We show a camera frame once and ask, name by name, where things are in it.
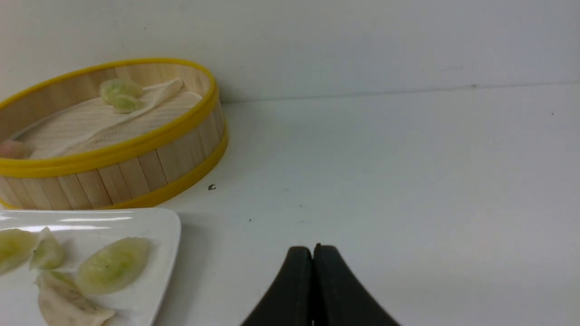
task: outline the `yellow rim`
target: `yellow rim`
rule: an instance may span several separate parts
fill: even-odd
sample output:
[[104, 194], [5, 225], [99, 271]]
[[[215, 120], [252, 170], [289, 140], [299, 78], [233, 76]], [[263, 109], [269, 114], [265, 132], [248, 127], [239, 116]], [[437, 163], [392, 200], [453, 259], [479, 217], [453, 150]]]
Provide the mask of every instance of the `yellow rim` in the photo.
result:
[[[115, 204], [100, 209], [153, 207], [161, 204], [162, 202], [170, 200], [171, 198], [186, 191], [188, 188], [190, 188], [198, 181], [200, 181], [204, 176], [206, 176], [209, 173], [209, 171], [211, 171], [222, 159], [223, 154], [226, 152], [227, 144], [229, 141], [227, 126], [224, 126], [224, 130], [225, 131], [223, 134], [223, 139], [220, 141], [217, 148], [202, 164], [197, 166], [191, 172], [182, 176], [178, 180], [168, 184], [167, 186], [157, 189], [156, 191], [153, 191], [141, 197], [134, 198], [130, 201], [122, 202], [120, 204]], [[9, 205], [2, 200], [0, 200], [0, 204], [2, 204], [7, 209], [22, 209], [19, 207]]]
[[0, 175], [16, 178], [49, 178], [89, 171], [116, 164], [137, 157], [179, 138], [198, 126], [208, 116], [208, 114], [212, 112], [219, 98], [219, 90], [215, 84], [213, 75], [209, 70], [191, 61], [167, 58], [117, 61], [64, 74], [9, 97], [0, 103], [0, 110], [5, 108], [8, 104], [55, 82], [61, 82], [65, 79], [84, 75], [92, 71], [146, 63], [170, 63], [194, 67], [203, 72], [209, 78], [209, 91], [190, 111], [171, 123], [152, 132], [113, 146], [71, 156], [49, 158], [45, 160], [10, 160], [0, 158]]

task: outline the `white table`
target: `white table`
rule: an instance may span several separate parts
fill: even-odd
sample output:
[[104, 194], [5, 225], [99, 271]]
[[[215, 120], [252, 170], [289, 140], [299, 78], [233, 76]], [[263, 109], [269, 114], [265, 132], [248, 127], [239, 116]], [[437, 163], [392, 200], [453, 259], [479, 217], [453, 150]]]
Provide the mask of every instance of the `white table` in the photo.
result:
[[405, 326], [580, 324], [580, 85], [224, 111], [221, 163], [161, 205], [183, 234], [157, 325], [241, 323], [317, 242]]

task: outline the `bamboo steamer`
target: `bamboo steamer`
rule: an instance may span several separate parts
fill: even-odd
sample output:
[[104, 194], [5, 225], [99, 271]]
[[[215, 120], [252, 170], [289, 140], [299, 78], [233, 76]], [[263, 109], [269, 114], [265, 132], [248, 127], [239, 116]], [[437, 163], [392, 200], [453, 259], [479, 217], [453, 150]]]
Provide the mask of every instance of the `bamboo steamer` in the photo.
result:
[[143, 86], [175, 78], [202, 95], [188, 112], [136, 138], [45, 160], [0, 158], [0, 203], [23, 209], [152, 207], [201, 180], [226, 151], [219, 90], [204, 67], [180, 59], [137, 59], [89, 67], [43, 82], [0, 103], [0, 139], [60, 110], [99, 97], [102, 82]]

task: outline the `white wall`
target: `white wall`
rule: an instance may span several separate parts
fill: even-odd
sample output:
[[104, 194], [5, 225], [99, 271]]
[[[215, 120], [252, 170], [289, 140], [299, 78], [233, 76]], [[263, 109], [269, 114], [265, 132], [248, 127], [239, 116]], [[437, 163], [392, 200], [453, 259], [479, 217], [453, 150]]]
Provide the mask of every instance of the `white wall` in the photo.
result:
[[149, 56], [226, 100], [579, 81], [580, 1], [0, 0], [0, 97]]

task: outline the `white plate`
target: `white plate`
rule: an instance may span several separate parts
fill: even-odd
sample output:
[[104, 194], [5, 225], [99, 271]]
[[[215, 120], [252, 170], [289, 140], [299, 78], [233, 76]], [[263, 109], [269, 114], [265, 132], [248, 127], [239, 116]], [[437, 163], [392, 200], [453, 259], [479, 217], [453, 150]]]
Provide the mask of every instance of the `white plate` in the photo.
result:
[[[75, 273], [78, 265], [105, 245], [124, 237], [147, 237], [151, 254], [143, 274], [127, 288], [91, 300], [117, 311], [108, 326], [148, 326], [171, 277], [179, 247], [181, 223], [172, 211], [145, 208], [119, 211], [2, 211], [0, 230], [40, 232], [48, 226], [65, 246], [67, 260], [60, 271]], [[0, 275], [2, 325], [46, 325], [38, 310], [37, 271], [28, 262]]]

